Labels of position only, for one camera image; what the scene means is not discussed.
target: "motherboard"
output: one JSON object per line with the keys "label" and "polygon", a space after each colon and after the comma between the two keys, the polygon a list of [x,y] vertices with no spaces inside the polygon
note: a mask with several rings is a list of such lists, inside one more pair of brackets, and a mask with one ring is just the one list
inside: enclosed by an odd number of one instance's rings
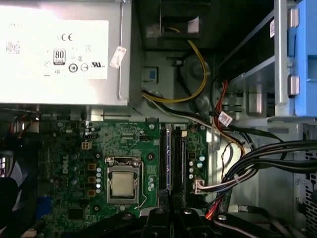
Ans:
{"label": "motherboard", "polygon": [[[185,166],[180,172],[190,184],[196,176],[206,179],[206,130],[183,126],[186,147],[180,163]],[[49,181],[44,194],[52,206],[44,216],[45,237],[63,237],[120,211],[139,216],[142,209],[156,207],[161,130],[158,122],[40,124],[45,139],[39,180]]]}

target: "ram slot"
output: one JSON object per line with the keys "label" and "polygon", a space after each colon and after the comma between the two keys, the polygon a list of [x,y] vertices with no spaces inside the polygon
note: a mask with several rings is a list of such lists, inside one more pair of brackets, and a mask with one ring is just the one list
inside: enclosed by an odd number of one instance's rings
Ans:
{"label": "ram slot", "polygon": [[159,182],[158,189],[167,189],[167,135],[166,127],[162,126],[159,135]]}
{"label": "ram slot", "polygon": [[175,209],[185,206],[185,156],[186,156],[186,137],[183,131],[176,127],[172,133],[172,187],[173,204]]}
{"label": "ram slot", "polygon": [[169,163],[170,163],[170,133],[171,126],[161,125],[159,141],[159,182],[158,182],[158,206],[163,209],[170,209],[169,196]]}

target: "ce mark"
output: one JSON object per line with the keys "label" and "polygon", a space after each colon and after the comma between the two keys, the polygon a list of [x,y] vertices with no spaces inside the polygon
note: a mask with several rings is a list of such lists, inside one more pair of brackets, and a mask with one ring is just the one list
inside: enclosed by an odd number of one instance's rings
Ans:
{"label": "ce mark", "polygon": [[71,33],[71,34],[69,34],[69,35],[67,35],[67,34],[64,33],[64,34],[62,34],[61,39],[62,39],[63,41],[67,41],[67,40],[73,41],[72,35],[73,35],[73,33]]}

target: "cpu socket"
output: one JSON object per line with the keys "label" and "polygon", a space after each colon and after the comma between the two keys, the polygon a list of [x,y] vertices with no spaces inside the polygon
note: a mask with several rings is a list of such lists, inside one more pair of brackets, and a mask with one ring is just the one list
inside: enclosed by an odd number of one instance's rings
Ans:
{"label": "cpu socket", "polygon": [[122,162],[119,158],[108,159],[107,203],[139,204],[140,165],[138,160]]}

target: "dell logo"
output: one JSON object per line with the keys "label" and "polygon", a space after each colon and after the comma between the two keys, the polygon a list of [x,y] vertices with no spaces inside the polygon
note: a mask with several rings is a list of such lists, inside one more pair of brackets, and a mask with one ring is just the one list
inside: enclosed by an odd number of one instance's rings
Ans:
{"label": "dell logo", "polygon": [[63,174],[68,174],[68,155],[63,156]]}

